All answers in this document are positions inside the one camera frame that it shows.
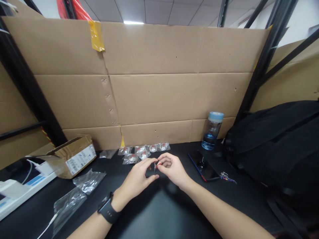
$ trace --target person's left hand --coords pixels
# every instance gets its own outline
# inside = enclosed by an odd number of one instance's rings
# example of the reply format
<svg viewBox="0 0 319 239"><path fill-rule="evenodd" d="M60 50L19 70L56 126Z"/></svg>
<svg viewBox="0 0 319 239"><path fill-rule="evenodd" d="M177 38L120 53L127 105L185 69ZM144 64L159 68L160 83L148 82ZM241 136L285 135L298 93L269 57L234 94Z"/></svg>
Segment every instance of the person's left hand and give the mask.
<svg viewBox="0 0 319 239"><path fill-rule="evenodd" d="M156 158L147 158L134 165L123 184L114 192L111 205L115 211L121 211L131 199L135 198L155 179L159 178L158 174L148 178L145 177L146 170L152 163L157 161L158 159Z"/></svg>

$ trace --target ceiling light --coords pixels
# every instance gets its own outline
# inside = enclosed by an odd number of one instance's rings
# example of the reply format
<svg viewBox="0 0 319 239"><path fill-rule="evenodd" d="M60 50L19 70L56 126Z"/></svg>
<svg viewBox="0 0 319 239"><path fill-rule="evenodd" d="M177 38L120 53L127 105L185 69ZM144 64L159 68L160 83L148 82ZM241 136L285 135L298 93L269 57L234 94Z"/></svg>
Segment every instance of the ceiling light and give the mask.
<svg viewBox="0 0 319 239"><path fill-rule="evenodd" d="M143 22L131 22L131 21L124 21L124 24L130 24L130 25L138 24L138 25L141 25L141 24L144 24L144 23L143 23Z"/></svg>

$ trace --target forearm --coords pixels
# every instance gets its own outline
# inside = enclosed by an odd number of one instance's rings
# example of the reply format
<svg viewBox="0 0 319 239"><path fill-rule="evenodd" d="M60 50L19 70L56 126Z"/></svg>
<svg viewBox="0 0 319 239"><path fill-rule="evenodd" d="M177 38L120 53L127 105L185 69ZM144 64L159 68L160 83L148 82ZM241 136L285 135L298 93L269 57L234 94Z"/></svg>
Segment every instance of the forearm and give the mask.
<svg viewBox="0 0 319 239"><path fill-rule="evenodd" d="M263 227L234 207L191 181L184 189L223 239L274 238Z"/></svg>
<svg viewBox="0 0 319 239"><path fill-rule="evenodd" d="M118 196L120 188L114 192L113 200L111 205L113 209L117 212L122 211L122 209L127 204L123 200L123 197ZM93 213L81 226L79 226L68 239L104 239L111 229L112 224L110 224L103 215Z"/></svg>

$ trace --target black backpack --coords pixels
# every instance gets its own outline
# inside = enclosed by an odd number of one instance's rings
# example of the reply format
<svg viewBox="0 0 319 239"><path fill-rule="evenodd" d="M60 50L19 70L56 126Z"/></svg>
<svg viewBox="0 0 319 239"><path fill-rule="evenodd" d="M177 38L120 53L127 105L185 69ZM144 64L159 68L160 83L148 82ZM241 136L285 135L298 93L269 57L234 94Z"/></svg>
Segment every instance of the black backpack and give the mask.
<svg viewBox="0 0 319 239"><path fill-rule="evenodd" d="M319 102L289 102L248 115L228 131L224 151L232 165L266 187L288 235L308 238L296 211L319 204Z"/></svg>

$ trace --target blue water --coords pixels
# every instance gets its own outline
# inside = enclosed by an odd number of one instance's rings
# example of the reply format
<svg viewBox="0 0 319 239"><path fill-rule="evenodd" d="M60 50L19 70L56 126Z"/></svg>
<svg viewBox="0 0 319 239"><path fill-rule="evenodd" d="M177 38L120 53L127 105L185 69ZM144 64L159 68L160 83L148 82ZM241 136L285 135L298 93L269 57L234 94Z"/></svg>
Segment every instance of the blue water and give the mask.
<svg viewBox="0 0 319 239"><path fill-rule="evenodd" d="M216 144L216 139L217 137L212 134L209 134L209 133L204 134L202 147L207 150L213 150Z"/></svg>

